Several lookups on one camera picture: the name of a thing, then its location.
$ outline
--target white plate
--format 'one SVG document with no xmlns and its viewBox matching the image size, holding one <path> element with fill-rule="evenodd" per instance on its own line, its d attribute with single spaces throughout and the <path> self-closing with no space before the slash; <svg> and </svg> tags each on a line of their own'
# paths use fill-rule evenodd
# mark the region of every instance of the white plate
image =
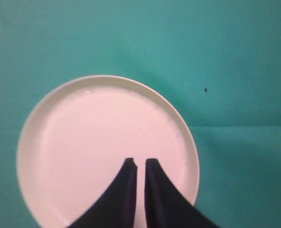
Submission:
<svg viewBox="0 0 281 228">
<path fill-rule="evenodd" d="M 78 78 L 47 94 L 27 118 L 17 151 L 20 190 L 42 227 L 65 228 L 99 198 L 126 157 L 138 166 L 136 228 L 146 228 L 147 158 L 157 158 L 194 204 L 199 161 L 175 108 L 127 78 Z"/>
</svg>

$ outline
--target teal cloth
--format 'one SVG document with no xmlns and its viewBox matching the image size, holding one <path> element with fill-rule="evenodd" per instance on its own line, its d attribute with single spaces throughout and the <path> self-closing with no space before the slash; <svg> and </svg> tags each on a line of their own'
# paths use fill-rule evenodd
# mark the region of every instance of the teal cloth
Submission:
<svg viewBox="0 0 281 228">
<path fill-rule="evenodd" d="M 281 228 L 281 0 L 0 0 L 0 228 L 38 227 L 16 176 L 28 113 L 93 74 L 140 81 L 181 113 L 202 213 Z"/>
</svg>

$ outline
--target black robot gripper finger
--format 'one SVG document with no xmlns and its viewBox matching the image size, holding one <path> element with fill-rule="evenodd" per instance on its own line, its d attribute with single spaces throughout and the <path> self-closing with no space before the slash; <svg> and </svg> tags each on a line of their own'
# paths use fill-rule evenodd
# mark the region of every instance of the black robot gripper finger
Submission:
<svg viewBox="0 0 281 228">
<path fill-rule="evenodd" d="M 145 163 L 147 228 L 218 228 L 171 183 L 157 159 Z"/>
<path fill-rule="evenodd" d="M 68 228 L 132 228 L 136 209 L 137 166 L 126 158 L 102 196 Z"/>
</svg>

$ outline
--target green tablecloth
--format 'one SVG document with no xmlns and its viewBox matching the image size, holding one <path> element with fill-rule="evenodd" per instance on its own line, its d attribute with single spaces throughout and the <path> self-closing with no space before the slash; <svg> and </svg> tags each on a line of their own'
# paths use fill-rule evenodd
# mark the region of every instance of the green tablecloth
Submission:
<svg viewBox="0 0 281 228">
<path fill-rule="evenodd" d="M 28 113 L 54 87 L 93 74 L 140 81 L 181 113 L 205 215 L 224 228 L 281 228 L 275 0 L 0 0 L 0 228 L 38 227 L 15 170 Z"/>
</svg>

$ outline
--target plate surface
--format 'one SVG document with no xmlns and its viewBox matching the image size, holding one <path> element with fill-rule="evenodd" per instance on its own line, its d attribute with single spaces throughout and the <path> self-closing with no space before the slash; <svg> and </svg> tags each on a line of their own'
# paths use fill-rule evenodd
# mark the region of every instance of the plate surface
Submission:
<svg viewBox="0 0 281 228">
<path fill-rule="evenodd" d="M 157 158 L 194 204 L 198 155 L 175 108 L 127 78 L 78 78 L 47 94 L 28 116 L 17 151 L 20 190 L 42 227 L 65 228 L 100 197 L 126 157 L 138 166 L 136 228 L 146 228 L 147 158 Z"/>
</svg>

